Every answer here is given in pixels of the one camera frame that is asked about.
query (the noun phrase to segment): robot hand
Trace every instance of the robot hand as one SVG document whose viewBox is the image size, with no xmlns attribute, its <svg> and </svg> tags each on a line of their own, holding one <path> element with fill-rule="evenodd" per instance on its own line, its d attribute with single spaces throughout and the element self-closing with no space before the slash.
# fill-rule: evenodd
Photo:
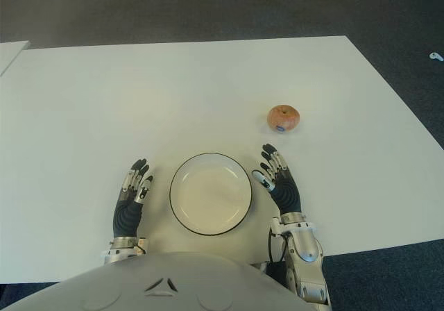
<svg viewBox="0 0 444 311">
<path fill-rule="evenodd" d="M 148 169 L 145 159 L 138 160 L 123 181 L 112 221 L 114 238 L 136 237 L 144 200 L 153 180 L 153 176 L 144 178 Z"/>
<path fill-rule="evenodd" d="M 300 212 L 300 197 L 298 187 L 291 175 L 284 158 L 271 144 L 262 146 L 262 157 L 270 166 L 261 163 L 261 168 L 266 175 L 259 170 L 253 170 L 253 177 L 258 180 L 270 192 L 271 198 L 275 201 L 280 210 L 280 214 L 288 212 Z"/>
</svg>

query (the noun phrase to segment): white plate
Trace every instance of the white plate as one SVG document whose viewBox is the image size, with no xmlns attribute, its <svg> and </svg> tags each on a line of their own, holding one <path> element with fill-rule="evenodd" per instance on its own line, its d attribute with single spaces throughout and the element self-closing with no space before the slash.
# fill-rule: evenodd
<svg viewBox="0 0 444 311">
<path fill-rule="evenodd" d="M 220 235 L 237 226 L 251 204 L 251 184 L 238 162 L 220 153 L 190 158 L 171 181 L 173 213 L 187 229 Z"/>
</svg>

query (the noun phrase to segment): floor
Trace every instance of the floor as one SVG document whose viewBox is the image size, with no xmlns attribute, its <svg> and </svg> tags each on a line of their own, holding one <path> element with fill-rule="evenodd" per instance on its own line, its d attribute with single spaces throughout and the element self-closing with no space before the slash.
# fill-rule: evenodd
<svg viewBox="0 0 444 311">
<path fill-rule="evenodd" d="M 0 9 L 0 41 L 31 48 L 347 35 L 444 146 L 444 62 L 428 56 L 444 55 L 444 0 L 0 0 Z M 327 257 L 334 310 L 444 310 L 443 251 L 440 240 Z"/>
</svg>

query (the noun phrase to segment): white table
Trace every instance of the white table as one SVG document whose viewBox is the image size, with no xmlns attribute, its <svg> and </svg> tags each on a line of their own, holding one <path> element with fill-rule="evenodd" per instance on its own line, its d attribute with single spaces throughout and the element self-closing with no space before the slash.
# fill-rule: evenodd
<svg viewBox="0 0 444 311">
<path fill-rule="evenodd" d="M 300 111 L 293 133 L 266 125 L 280 103 Z M 187 158 L 220 152 L 250 171 L 266 142 L 291 167 L 326 255 L 444 236 L 444 151 L 346 37 L 23 51 L 1 78 L 0 111 L 2 283 L 100 266 L 140 157 L 155 175 L 139 227 L 149 251 L 266 260 L 278 212 L 253 180 L 250 212 L 224 235 L 188 231 L 169 205 Z"/>
<path fill-rule="evenodd" d="M 12 64 L 19 53 L 28 47 L 29 41 L 0 43 L 0 76 Z"/>
</svg>

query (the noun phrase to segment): apple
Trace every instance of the apple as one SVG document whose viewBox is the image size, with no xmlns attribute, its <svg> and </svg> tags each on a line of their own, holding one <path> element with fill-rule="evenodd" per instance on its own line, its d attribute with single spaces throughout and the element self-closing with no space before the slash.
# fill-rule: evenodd
<svg viewBox="0 0 444 311">
<path fill-rule="evenodd" d="M 266 118 L 271 129 L 280 133 L 291 131 L 299 124 L 299 119 L 299 112 L 289 105 L 275 106 Z"/>
</svg>

